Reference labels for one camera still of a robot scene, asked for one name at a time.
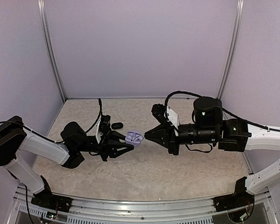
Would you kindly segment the black earbud charging case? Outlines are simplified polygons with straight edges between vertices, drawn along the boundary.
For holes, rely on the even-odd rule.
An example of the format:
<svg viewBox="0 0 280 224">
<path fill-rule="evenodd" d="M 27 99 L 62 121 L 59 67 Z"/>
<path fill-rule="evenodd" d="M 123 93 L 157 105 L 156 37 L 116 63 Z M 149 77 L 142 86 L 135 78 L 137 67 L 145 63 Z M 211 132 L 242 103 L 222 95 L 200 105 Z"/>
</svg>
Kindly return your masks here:
<svg viewBox="0 0 280 224">
<path fill-rule="evenodd" d="M 123 128 L 123 123 L 121 122 L 112 123 L 111 128 L 114 130 L 121 129 Z"/>
</svg>

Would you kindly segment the purple earbud charging case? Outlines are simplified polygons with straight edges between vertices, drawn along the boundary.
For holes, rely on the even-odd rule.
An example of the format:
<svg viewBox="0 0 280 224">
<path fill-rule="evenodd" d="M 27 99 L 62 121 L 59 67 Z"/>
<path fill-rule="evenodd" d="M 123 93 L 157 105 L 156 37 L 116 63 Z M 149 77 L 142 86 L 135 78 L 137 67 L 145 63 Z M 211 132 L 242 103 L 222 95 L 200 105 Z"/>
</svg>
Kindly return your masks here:
<svg viewBox="0 0 280 224">
<path fill-rule="evenodd" d="M 138 131 L 128 131 L 125 137 L 125 143 L 139 147 L 141 142 L 144 140 L 142 134 Z"/>
</svg>

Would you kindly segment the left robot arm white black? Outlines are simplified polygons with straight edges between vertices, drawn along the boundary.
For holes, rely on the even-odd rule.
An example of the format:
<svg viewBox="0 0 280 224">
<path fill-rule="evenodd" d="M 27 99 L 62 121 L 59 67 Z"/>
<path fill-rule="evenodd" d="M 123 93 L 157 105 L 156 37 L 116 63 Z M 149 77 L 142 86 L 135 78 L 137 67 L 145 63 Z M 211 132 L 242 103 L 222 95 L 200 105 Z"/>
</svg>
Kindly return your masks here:
<svg viewBox="0 0 280 224">
<path fill-rule="evenodd" d="M 74 169 L 84 161 L 83 152 L 107 161 L 108 158 L 117 158 L 134 150 L 133 145 L 124 142 L 124 135 L 111 130 L 109 120 L 109 116 L 100 117 L 95 124 L 97 131 L 93 136 L 72 121 L 62 130 L 61 142 L 50 140 L 26 127 L 19 116 L 1 121 L 0 166 L 20 180 L 45 207 L 53 207 L 56 197 L 47 181 L 32 170 L 19 152 L 30 152 L 62 167 Z"/>
</svg>

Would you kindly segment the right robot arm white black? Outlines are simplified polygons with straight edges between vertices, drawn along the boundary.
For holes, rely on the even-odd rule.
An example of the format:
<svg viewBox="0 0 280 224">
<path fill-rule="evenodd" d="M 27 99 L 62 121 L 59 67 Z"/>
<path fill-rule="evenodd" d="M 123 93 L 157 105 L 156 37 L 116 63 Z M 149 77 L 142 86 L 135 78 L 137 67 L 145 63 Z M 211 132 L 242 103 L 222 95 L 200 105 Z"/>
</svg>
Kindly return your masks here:
<svg viewBox="0 0 280 224">
<path fill-rule="evenodd" d="M 146 140 L 155 142 L 166 149 L 169 154 L 178 155 L 180 145 L 210 144 L 212 147 L 231 152 L 245 150 L 280 151 L 280 128 L 255 124 L 233 116 L 224 120 L 220 99 L 198 97 L 193 102 L 192 124 L 181 124 L 178 114 L 167 103 L 155 104 L 152 115 L 159 125 L 147 132 Z M 255 195 L 280 178 L 280 158 L 272 165 L 237 180 L 235 192 L 229 197 L 233 207 L 244 203 L 248 195 Z"/>
</svg>

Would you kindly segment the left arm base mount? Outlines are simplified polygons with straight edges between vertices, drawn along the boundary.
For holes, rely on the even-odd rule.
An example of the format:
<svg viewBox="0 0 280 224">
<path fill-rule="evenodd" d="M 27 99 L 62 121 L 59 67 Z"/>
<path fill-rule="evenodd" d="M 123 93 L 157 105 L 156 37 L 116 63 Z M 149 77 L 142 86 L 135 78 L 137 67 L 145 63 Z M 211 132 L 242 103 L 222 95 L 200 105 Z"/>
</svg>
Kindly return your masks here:
<svg viewBox="0 0 280 224">
<path fill-rule="evenodd" d="M 33 196 L 31 203 L 49 210 L 68 213 L 72 204 L 72 198 L 59 195 Z"/>
</svg>

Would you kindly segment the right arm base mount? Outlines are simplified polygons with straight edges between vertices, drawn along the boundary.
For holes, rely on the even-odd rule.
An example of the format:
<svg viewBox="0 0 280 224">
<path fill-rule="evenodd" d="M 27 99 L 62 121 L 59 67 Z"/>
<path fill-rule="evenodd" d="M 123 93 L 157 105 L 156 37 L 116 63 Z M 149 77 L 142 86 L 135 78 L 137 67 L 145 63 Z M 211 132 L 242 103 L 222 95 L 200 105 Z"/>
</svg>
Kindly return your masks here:
<svg viewBox="0 0 280 224">
<path fill-rule="evenodd" d="M 240 195 L 224 195 L 213 198 L 216 212 L 237 209 L 248 206 L 254 203 L 254 195 L 240 194 Z"/>
</svg>

